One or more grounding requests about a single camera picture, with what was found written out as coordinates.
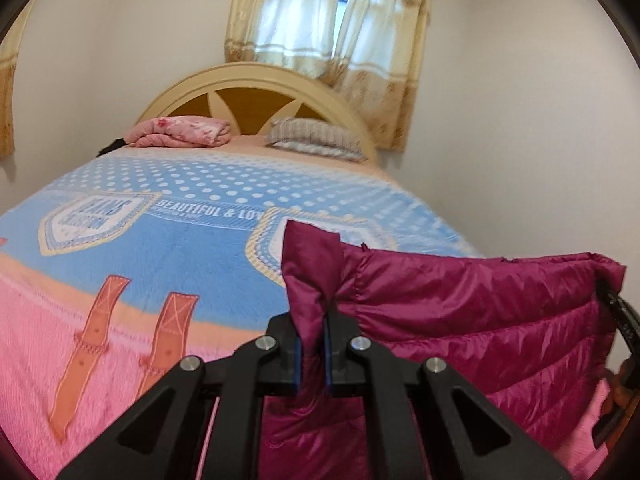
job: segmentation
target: striped pillow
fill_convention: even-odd
[[[326,146],[338,148],[340,152],[348,152],[350,154],[348,160],[367,160],[367,157],[362,153],[358,137],[341,126],[335,126],[316,119],[291,117],[275,120],[272,124],[273,128],[266,138],[267,146],[273,146],[277,143],[279,148],[293,151],[301,151],[299,149],[300,144]],[[319,153],[314,151],[313,153],[345,158],[339,155],[340,152]]]

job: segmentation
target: silver bolt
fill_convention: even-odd
[[[260,350],[271,350],[274,346],[276,346],[276,340],[270,335],[263,335],[255,340],[255,345]]]
[[[433,372],[434,374],[439,374],[447,369],[447,363],[444,359],[432,357],[431,359],[427,359],[426,367],[428,371]]]
[[[371,348],[371,339],[361,335],[359,335],[358,337],[354,337],[351,340],[351,348],[357,350],[358,352],[369,350],[369,348]]]
[[[198,368],[200,368],[200,363],[202,361],[199,357],[195,355],[187,355],[187,357],[183,358],[180,361],[180,368],[182,368],[185,372],[194,372]]]

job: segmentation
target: curtain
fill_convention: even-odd
[[[414,111],[429,0],[349,0],[322,78],[360,113],[379,148],[401,152]]]
[[[317,78],[334,49],[338,0],[233,0],[227,62],[258,61]]]
[[[18,50],[33,0],[24,7],[0,43],[0,160],[12,155],[14,145],[14,76]]]

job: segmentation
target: shield-shaped patch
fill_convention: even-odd
[[[359,246],[366,244],[371,249],[395,251],[395,240],[376,222],[366,218],[336,217],[305,213],[293,209],[270,208],[260,219],[249,237],[244,254],[257,270],[267,278],[284,286],[280,273],[284,228],[289,219],[332,233],[339,233],[340,240]]]
[[[94,192],[73,200],[40,222],[40,253],[55,256],[105,244],[129,229],[160,196]]]

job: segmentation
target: triangular cutout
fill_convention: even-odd
[[[452,396],[476,455],[486,456],[511,443],[509,434],[463,390],[454,389]]]
[[[145,455],[151,454],[156,447],[174,397],[175,390],[172,388],[162,392],[119,434],[118,444]]]

